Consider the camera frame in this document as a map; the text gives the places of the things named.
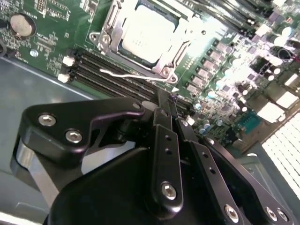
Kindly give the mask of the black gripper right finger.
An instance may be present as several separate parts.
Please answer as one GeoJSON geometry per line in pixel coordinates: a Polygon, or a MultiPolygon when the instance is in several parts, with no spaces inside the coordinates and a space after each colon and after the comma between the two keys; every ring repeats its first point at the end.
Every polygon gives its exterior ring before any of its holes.
{"type": "Polygon", "coordinates": [[[204,190],[218,224],[293,225],[290,212],[212,137],[198,138],[178,115],[176,95],[168,96],[180,137],[180,157],[187,159],[204,190]]]}

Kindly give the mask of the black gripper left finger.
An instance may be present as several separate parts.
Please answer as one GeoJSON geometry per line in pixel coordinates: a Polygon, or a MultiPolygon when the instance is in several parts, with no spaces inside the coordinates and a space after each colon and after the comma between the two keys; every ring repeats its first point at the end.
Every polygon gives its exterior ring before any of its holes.
{"type": "Polygon", "coordinates": [[[168,94],[140,102],[115,97],[34,105],[25,109],[12,170],[48,205],[72,181],[129,150],[149,151],[145,206],[151,213],[179,213],[184,205],[178,135],[168,94]]]}

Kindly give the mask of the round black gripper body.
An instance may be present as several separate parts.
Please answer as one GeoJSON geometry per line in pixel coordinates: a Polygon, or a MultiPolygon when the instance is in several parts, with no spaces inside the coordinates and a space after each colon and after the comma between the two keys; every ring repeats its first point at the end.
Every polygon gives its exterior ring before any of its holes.
{"type": "Polygon", "coordinates": [[[192,167],[181,163],[184,205],[162,220],[145,206],[149,151],[129,150],[66,185],[48,215],[50,225],[219,225],[209,195],[192,167]]]}

